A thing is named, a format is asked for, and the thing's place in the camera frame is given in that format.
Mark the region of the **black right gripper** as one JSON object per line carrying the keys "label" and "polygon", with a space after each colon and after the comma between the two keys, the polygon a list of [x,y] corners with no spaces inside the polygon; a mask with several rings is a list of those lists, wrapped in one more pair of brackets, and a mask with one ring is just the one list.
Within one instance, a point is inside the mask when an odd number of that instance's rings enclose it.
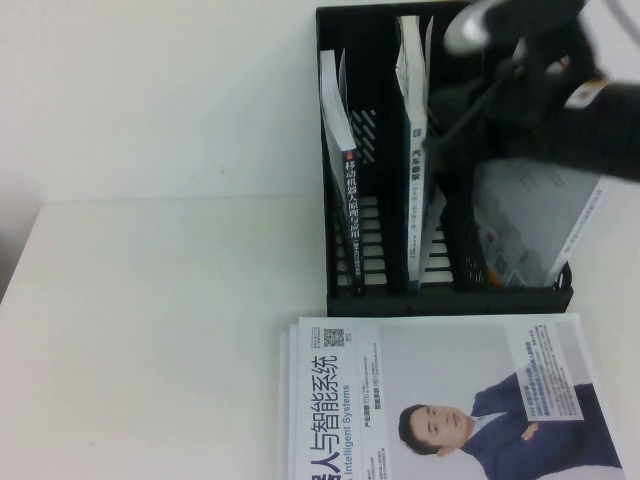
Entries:
{"label": "black right gripper", "polygon": [[629,181],[639,179],[639,85],[591,80],[549,123],[555,163]]}

